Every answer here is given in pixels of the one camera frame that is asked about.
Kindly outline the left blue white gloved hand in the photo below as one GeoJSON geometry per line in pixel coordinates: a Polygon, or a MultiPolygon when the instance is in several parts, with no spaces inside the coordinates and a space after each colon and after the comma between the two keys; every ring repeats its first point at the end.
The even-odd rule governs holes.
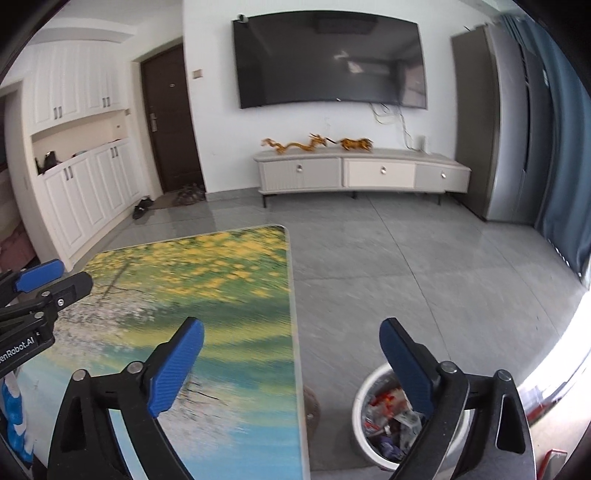
{"type": "Polygon", "coordinates": [[[27,433],[27,421],[23,399],[18,386],[17,377],[13,372],[3,377],[1,396],[4,414],[7,420],[7,440],[14,453],[25,464],[32,464],[34,457],[34,441],[27,433]]]}

